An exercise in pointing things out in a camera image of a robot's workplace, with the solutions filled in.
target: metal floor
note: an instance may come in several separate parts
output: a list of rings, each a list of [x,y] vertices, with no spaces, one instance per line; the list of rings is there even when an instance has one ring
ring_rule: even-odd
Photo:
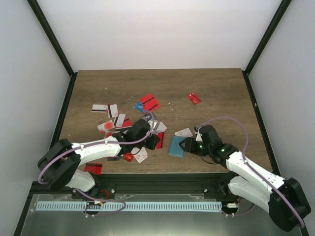
[[[186,201],[191,196],[133,195],[125,201]],[[34,195],[22,236],[300,236],[280,230],[262,209],[235,218],[216,212],[119,212],[85,218],[81,211],[36,211],[37,201],[71,201],[69,196]],[[240,212],[251,204],[242,201]]]

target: wooden tabletop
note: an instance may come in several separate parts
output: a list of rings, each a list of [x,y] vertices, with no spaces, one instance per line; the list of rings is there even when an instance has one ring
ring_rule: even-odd
[[[186,95],[191,92],[199,96],[199,104],[193,105],[188,100]],[[193,133],[194,126],[219,116],[233,117],[247,128],[246,156],[272,170],[239,68],[79,71],[60,138],[67,138],[72,143],[103,139],[104,134],[97,126],[110,119],[107,113],[92,113],[93,104],[117,104],[119,112],[134,123],[141,113],[133,106],[148,93],[161,104],[154,114],[167,126],[163,148],[147,150],[149,157],[142,163],[135,159],[131,162],[99,159],[95,163],[103,163],[103,173],[226,172],[221,165],[207,164],[200,156],[190,153],[185,153],[183,159],[168,155],[176,131],[190,128]],[[245,134],[237,123],[221,119],[212,125],[223,142],[243,148]]]

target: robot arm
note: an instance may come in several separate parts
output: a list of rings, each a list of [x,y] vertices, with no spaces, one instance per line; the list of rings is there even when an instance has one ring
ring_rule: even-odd
[[[179,145],[184,151],[200,156],[208,155],[215,163],[238,174],[239,176],[233,177],[228,183],[229,191],[264,209],[274,223],[284,231],[291,231],[298,225],[299,220],[288,204],[265,180],[288,200],[302,219],[311,212],[298,181],[293,178],[286,180],[244,158],[236,147],[222,142],[213,126],[201,127],[196,139],[186,138]]]
[[[146,147],[154,150],[159,142],[157,135],[151,134],[143,141],[138,142],[152,130],[151,127],[152,125],[148,122],[140,119],[126,133],[123,131],[114,133],[113,136],[106,139],[72,144],[67,139],[59,140],[37,164],[41,171],[50,165],[42,176],[43,180],[52,190],[67,186],[83,192],[90,191],[95,187],[96,177],[77,168],[100,158],[130,153],[133,148]],[[53,162],[60,154],[64,154],[63,157]]]

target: metal frame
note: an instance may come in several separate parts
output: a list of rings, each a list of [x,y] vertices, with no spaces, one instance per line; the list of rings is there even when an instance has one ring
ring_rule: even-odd
[[[68,62],[57,38],[55,37],[49,23],[42,12],[37,0],[27,0],[30,7],[32,8],[35,16],[37,17],[39,23],[43,27],[48,39],[53,45],[58,57],[63,63],[66,71],[70,76],[69,85],[67,92],[63,101],[62,109],[58,118],[56,129],[51,141],[51,146],[53,146],[58,140],[63,126],[63,121],[67,108],[70,102],[71,94],[74,88],[74,83],[76,80],[77,72],[75,73]],[[274,17],[272,18],[266,32],[264,33],[257,49],[255,50],[248,66],[245,71],[243,71],[244,80],[252,101],[252,105],[257,117],[257,121],[260,127],[260,131],[267,149],[267,153],[270,159],[273,173],[280,175],[280,171],[272,151],[272,147],[264,126],[259,107],[257,105],[255,95],[249,80],[249,74],[257,63],[261,53],[263,52],[265,46],[267,45],[269,39],[271,38],[273,32],[275,31],[278,23],[280,22],[282,16],[284,15],[286,9],[289,7],[292,0],[282,0],[278,10],[276,11]],[[233,200],[233,196],[225,196],[222,199],[211,191],[205,192],[205,188],[211,189],[213,183],[218,183],[224,181],[225,177],[228,177],[229,173],[215,173],[215,174],[105,174],[100,175],[100,181],[111,183],[115,186],[116,194],[204,194],[205,198],[214,197],[221,201]],[[40,185],[38,182],[33,182],[31,186],[30,193],[27,197],[25,206],[23,208],[20,220],[18,222],[15,236],[21,234],[23,229],[23,224],[25,217],[27,215],[31,199],[33,194],[71,194],[70,188],[64,188],[60,191],[51,191],[48,186]],[[308,236],[307,229],[301,230],[303,236]]]

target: white cable tray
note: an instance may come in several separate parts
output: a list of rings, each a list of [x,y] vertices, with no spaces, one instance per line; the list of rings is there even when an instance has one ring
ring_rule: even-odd
[[[83,211],[87,202],[37,202],[37,211]],[[122,207],[121,203],[105,203],[91,206],[87,211],[115,211]],[[221,212],[221,202],[126,202],[123,211],[202,211]]]

